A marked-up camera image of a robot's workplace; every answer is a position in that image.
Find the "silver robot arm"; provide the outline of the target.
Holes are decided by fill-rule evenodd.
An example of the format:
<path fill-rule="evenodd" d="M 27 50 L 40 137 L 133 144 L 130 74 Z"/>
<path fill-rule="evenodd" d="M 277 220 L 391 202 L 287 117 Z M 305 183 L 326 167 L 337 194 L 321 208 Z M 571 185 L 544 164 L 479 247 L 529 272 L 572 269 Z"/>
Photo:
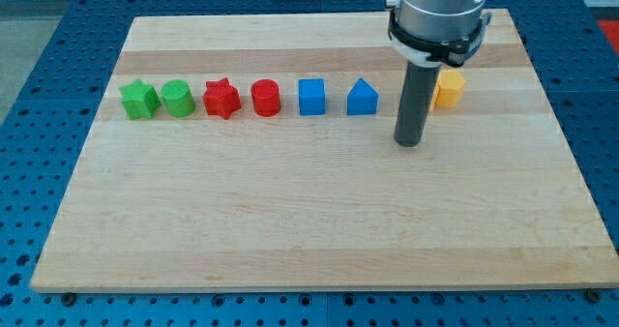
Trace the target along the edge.
<path fill-rule="evenodd" d="M 397 53 L 423 68 L 460 67 L 481 46 L 491 14 L 486 0 L 385 0 Z"/>

